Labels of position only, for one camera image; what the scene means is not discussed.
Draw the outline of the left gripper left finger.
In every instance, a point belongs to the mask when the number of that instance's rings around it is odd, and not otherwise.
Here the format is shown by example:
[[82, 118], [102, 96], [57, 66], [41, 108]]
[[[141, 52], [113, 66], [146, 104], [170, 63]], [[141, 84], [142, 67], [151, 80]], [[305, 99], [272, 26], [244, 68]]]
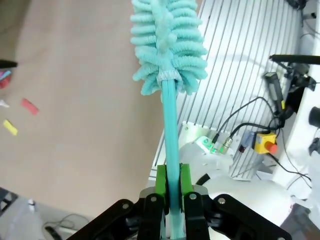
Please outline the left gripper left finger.
[[90, 221], [70, 240], [160, 240], [166, 236], [165, 215], [169, 213], [167, 168], [157, 167], [154, 187], [140, 192], [137, 202], [120, 199]]

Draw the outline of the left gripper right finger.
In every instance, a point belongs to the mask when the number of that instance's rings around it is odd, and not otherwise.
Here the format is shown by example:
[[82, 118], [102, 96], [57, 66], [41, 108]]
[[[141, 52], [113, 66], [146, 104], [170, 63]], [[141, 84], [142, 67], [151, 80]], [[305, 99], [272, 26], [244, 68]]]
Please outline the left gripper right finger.
[[187, 240], [209, 240], [210, 229], [230, 240], [292, 239], [287, 231], [228, 194], [211, 199], [204, 186], [192, 184], [188, 164], [180, 164], [180, 188]]

